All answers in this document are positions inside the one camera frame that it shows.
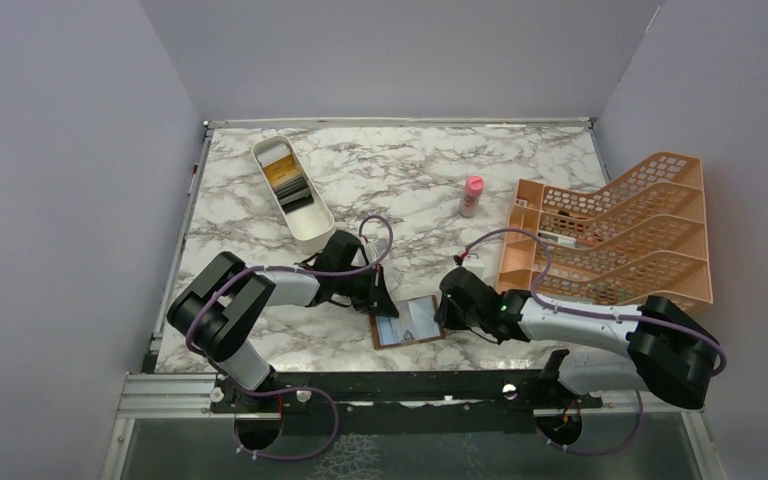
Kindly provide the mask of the white credit card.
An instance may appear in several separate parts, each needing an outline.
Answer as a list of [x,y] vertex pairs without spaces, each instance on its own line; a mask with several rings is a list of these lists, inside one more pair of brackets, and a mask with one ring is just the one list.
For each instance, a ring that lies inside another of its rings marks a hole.
[[441,334],[434,321],[436,300],[433,296],[397,302],[396,307],[399,317],[391,320],[391,326],[400,342],[427,340]]

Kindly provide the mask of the brown leather card holder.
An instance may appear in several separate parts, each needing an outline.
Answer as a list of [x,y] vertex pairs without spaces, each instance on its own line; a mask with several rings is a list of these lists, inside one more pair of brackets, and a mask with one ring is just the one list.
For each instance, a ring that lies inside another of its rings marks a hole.
[[372,345],[375,350],[428,343],[446,337],[436,322],[439,302],[428,295],[396,302],[397,317],[370,315]]

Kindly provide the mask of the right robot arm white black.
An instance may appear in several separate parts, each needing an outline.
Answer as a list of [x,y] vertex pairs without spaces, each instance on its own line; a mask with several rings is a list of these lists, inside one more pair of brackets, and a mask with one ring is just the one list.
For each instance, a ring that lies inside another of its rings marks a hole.
[[539,398],[560,407],[575,395],[648,391],[676,407],[698,410],[722,350],[719,342],[671,300],[604,306],[547,299],[528,290],[496,292],[463,267],[440,282],[436,322],[449,330],[478,328],[497,342],[559,341],[586,352],[563,357],[537,380]]

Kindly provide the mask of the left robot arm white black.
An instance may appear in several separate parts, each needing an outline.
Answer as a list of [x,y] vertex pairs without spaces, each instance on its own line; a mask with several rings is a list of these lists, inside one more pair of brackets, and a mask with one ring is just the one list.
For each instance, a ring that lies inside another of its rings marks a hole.
[[266,408],[274,397],[273,368],[248,340],[265,308],[315,307],[341,296],[362,314],[399,315],[383,268],[371,265],[357,236],[337,230],[311,259],[287,271],[249,273],[238,256],[222,252],[168,308],[168,324],[236,381],[236,396],[250,410]]

